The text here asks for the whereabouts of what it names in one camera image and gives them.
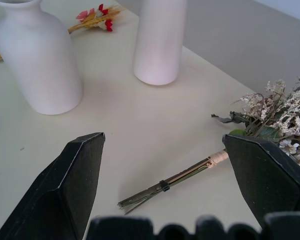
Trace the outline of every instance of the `tan wrapping tape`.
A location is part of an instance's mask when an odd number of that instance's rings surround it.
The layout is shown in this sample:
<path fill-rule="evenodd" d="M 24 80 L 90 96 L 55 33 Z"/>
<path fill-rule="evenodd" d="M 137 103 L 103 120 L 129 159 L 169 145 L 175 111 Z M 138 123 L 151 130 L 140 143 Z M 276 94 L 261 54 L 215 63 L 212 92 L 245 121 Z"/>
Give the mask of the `tan wrapping tape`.
<path fill-rule="evenodd" d="M 213 168 L 215 165 L 218 163 L 228 159 L 228 153 L 224 150 L 219 151 L 215 154 L 212 154 L 211 156 L 208 157 L 210 164 L 208 165 L 209 168 Z"/>

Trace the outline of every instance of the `green leaf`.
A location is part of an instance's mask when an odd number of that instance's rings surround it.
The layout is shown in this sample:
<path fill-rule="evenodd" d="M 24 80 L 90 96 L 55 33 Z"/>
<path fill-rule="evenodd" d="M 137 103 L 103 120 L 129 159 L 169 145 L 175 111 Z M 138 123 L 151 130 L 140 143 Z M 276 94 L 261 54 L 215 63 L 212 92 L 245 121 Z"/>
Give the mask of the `green leaf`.
<path fill-rule="evenodd" d="M 270 127 L 270 126 L 264 126 L 260 130 L 260 133 L 258 134 L 257 137 L 267 140 L 267 141 L 277 143 L 277 142 L 279 142 L 281 136 L 280 136 L 279 131 L 276 130 L 275 128 Z"/>
<path fill-rule="evenodd" d="M 242 129 L 235 129 L 229 132 L 229 135 L 234 135 L 234 136 L 245 136 L 246 131 Z"/>
<path fill-rule="evenodd" d="M 278 120 L 279 118 L 281 118 L 282 114 L 284 114 L 284 111 L 279 111 L 279 112 L 276 112 L 273 116 L 273 118 L 275 120 Z"/>

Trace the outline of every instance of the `white table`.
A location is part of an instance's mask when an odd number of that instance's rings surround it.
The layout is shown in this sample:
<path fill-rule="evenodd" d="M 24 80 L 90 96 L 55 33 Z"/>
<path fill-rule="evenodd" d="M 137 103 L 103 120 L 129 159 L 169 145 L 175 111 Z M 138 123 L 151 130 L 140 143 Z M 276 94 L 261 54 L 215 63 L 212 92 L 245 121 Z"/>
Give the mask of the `white table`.
<path fill-rule="evenodd" d="M 67 27 L 101 0 L 46 1 L 43 9 Z M 183 48 L 178 79 L 156 87 L 132 72 L 138 17 L 125 10 L 114 32 L 73 34 L 84 97 L 72 111 L 47 116 L 24 100 L 7 66 L 0 63 L 0 227 L 36 176 L 78 136 L 105 132 L 99 184 L 91 216 L 122 215 L 117 203 L 221 150 L 222 136 L 236 126 L 227 116 L 250 89 Z M 179 223 L 194 231 L 200 215 L 217 216 L 226 227 L 259 224 L 245 203 L 230 161 L 161 193 L 132 213 L 149 217 L 155 231 Z"/>

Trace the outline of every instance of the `white vase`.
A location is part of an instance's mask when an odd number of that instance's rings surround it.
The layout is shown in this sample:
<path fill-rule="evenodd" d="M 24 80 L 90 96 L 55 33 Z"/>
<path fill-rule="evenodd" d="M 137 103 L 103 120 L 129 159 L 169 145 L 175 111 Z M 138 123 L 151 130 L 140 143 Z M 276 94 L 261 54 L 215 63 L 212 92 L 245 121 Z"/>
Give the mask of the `white vase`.
<path fill-rule="evenodd" d="M 70 111 L 82 99 L 72 42 L 66 27 L 40 7 L 41 0 L 0 0 L 0 54 L 31 107 L 41 114 Z"/>
<path fill-rule="evenodd" d="M 134 74 L 165 85 L 179 73 L 187 0 L 143 0 L 134 53 Z"/>

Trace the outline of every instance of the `gray wall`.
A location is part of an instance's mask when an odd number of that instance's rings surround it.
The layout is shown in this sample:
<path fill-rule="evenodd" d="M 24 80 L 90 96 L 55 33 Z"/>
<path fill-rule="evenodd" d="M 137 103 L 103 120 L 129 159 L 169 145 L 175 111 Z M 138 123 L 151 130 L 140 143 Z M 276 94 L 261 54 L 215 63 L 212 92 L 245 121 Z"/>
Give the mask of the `gray wall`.
<path fill-rule="evenodd" d="M 117 0 L 139 14 L 141 0 Z M 300 20 L 253 0 L 188 0 L 184 45 L 256 92 L 300 76 Z"/>

